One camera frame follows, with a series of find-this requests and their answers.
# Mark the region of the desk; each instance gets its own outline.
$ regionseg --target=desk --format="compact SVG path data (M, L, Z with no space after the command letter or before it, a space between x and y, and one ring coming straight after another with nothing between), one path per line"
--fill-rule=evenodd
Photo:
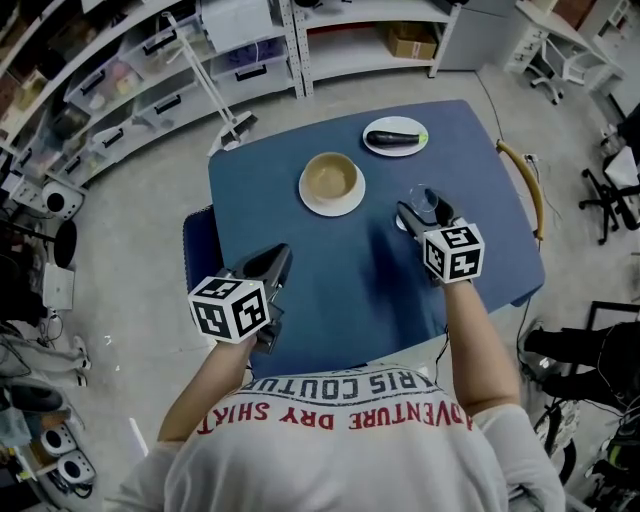
M583 58L591 61L584 76L588 90L599 88L615 72L615 65L562 17L554 12L545 14L528 0L516 2L500 65L506 71L523 73L550 35L561 39L571 51L577 47L586 52Z
M516 7L538 27L580 46L583 50L593 51L587 40L555 12L545 14L528 0L518 0Z
M425 149L396 159L368 151L362 131L390 115L423 123ZM306 163L325 151L349 156L366 179L363 202L344 217L315 215L298 197ZM365 112L274 135L217 153L209 178L226 264L279 242L293 251L277 299L282 335L271 356L252 356L256 377L349 368L443 333L442 290L431 288L418 244L394 222L396 202L419 183L478 224L486 254L475 285L489 311L522 304L544 283L520 199L464 101Z

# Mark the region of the wrist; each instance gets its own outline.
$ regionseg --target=wrist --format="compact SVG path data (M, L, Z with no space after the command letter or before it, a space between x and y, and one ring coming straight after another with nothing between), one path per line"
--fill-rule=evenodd
M219 341L218 344L213 348L211 353L216 353L222 357L229 358L249 358L249 354L253 350L254 345L258 338L254 334L253 336L249 336L246 340L241 341L240 343L228 343L226 341Z
M442 288L445 291L463 290L469 286L473 287L473 283L469 279L464 281L456 281L455 283L443 283Z

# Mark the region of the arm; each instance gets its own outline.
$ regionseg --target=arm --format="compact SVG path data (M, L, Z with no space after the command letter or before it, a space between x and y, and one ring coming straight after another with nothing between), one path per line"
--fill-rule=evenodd
M467 414L503 404L520 404L516 369L473 285L444 285L453 387Z
M226 395L242 384L256 337L237 345L218 343L162 422L158 441L186 441L198 423Z

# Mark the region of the eggplant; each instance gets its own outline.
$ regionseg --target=eggplant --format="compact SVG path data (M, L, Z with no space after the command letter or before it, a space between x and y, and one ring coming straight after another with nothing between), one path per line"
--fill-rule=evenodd
M387 148L391 146L414 146L427 140L426 134L396 133L373 130L367 133L367 142L372 146Z

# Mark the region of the speaker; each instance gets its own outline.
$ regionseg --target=speaker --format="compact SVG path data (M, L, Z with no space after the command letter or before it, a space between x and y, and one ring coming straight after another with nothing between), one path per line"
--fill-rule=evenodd
M50 181L42 189L42 201L56 217L68 220L80 209L84 196L62 183Z
M70 484L86 484L93 481L96 472L80 450L67 453L58 459L58 472Z
M71 432L64 424L45 430L40 436L40 442L47 453L53 457L59 457L78 448Z

